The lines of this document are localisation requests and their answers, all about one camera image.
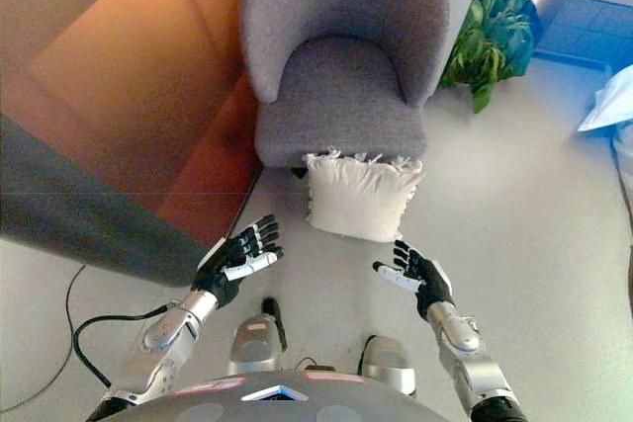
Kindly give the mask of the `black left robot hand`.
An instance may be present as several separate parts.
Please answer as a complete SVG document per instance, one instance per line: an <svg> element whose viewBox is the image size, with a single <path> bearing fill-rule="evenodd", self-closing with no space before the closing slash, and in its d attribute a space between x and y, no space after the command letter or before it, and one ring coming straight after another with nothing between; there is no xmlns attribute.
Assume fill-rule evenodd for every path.
<svg viewBox="0 0 633 422"><path fill-rule="evenodd" d="M191 291L205 291L216 297L218 308L232 302L241 281L271 266L284 256L275 243L279 223L267 214L244 228L238 235L221 238L198 264Z"/></svg>

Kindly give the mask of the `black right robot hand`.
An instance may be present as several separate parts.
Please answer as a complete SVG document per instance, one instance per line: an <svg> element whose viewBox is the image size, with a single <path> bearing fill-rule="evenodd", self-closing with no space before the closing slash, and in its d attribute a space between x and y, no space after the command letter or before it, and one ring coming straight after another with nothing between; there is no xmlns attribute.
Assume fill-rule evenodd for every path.
<svg viewBox="0 0 633 422"><path fill-rule="evenodd" d="M394 242L393 254L393 266L375 261L372 269L386 280L415 294L416 309L424 321L428 320L427 313L433 304L454 303L451 282L437 261L425 257L402 240Z"/></svg>

